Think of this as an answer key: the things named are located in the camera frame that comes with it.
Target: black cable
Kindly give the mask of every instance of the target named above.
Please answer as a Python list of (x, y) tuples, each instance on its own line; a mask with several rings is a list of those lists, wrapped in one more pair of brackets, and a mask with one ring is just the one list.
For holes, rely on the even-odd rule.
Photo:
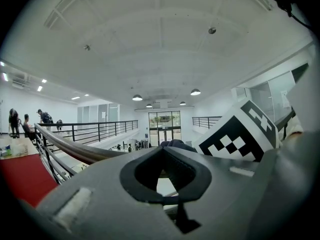
[(300, 19), (298, 19), (296, 16), (294, 16), (291, 13), (292, 18), (294, 18), (297, 22), (299, 22), (301, 25), (305, 26), (307, 29), (311, 30), (313, 32), (313, 28), (305, 23), (303, 23)]
[(297, 21), (298, 23), (300, 23), (302, 26), (304, 26), (304, 27), (306, 27), (308, 30), (311, 30), (312, 32), (314, 32), (314, 30), (313, 30), (313, 28), (312, 28), (311, 26), (303, 23), (300, 19), (298, 19), (296, 16), (294, 16), (291, 11), (288, 11), (287, 9), (283, 9), (283, 10), (288, 14), (289, 17), (294, 18), (295, 21)]

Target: person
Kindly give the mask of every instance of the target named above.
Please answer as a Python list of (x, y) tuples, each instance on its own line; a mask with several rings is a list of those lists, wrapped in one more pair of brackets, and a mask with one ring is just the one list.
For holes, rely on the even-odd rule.
[(23, 122), (23, 129), (24, 129), (24, 132), (30, 138), (30, 140), (33, 141), (36, 138), (35, 129), (30, 129), (28, 122), (29, 122), (29, 115), (25, 114), (24, 115), (24, 122)]
[(11, 108), (9, 111), (9, 129), (8, 133), (10, 134), (10, 128), (12, 130), (12, 134), (15, 135), (16, 131), (16, 137), (20, 138), (20, 132), (19, 132), (19, 114), (18, 112)]
[(24, 127), (24, 131), (26, 132), (26, 133), (34, 133), (35, 132), (35, 129), (30, 129), (30, 127), (29, 127), (29, 124), (28, 124), (28, 122), (29, 122), (29, 115), (28, 114), (25, 114), (24, 115), (24, 122), (23, 122), (23, 127)]
[[(52, 117), (48, 114), (48, 112), (42, 112), (42, 110), (39, 108), (37, 113), (40, 115), (40, 124), (42, 124), (42, 123), (53, 124), (54, 123)], [(51, 126), (46, 126), (46, 129), (48, 131), (51, 131)]]
[(63, 124), (62, 120), (59, 119), (58, 121), (56, 121), (56, 129), (58, 130), (58, 132), (61, 132), (62, 126), (60, 124)]

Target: white ceiling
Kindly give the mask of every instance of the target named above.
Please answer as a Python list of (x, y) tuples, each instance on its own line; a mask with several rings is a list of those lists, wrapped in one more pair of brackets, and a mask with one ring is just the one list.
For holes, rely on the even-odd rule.
[(8, 85), (10, 87), (17, 88), (24, 92), (29, 92), (34, 95), (40, 95), (48, 97), (49, 99), (64, 101), (68, 103), (79, 104), (82, 102), (93, 101), (96, 98), (93, 96), (85, 96), (87, 93), (81, 91), (76, 91), (68, 87), (64, 87), (47, 80), (46, 83), (42, 82), (42, 78), (25, 73), (15, 67), (5, 64), (0, 66), (0, 73), (6, 73), (8, 82), (5, 82), (1, 74), (1, 85)]
[[(292, 21), (274, 5), (33, 0), (0, 55), (26, 72), (115, 103), (142, 109), (156, 99), (172, 99), (170, 107), (181, 101), (193, 105), (266, 70), (261, 66), (309, 34), (299, 25), (288, 27)], [(208, 34), (210, 27), (215, 34)], [(201, 95), (190, 96), (194, 88)], [(135, 94), (144, 101), (133, 102)]]

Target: door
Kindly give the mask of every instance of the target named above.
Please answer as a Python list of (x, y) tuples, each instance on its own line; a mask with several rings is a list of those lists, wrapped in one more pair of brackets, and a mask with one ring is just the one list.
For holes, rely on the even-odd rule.
[(162, 142), (170, 142), (173, 139), (173, 130), (159, 130), (159, 145)]

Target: window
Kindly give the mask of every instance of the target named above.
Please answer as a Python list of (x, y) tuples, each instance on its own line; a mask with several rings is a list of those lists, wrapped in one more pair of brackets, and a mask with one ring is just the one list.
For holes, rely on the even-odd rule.
[(149, 113), (149, 129), (153, 147), (164, 141), (181, 140), (180, 111)]

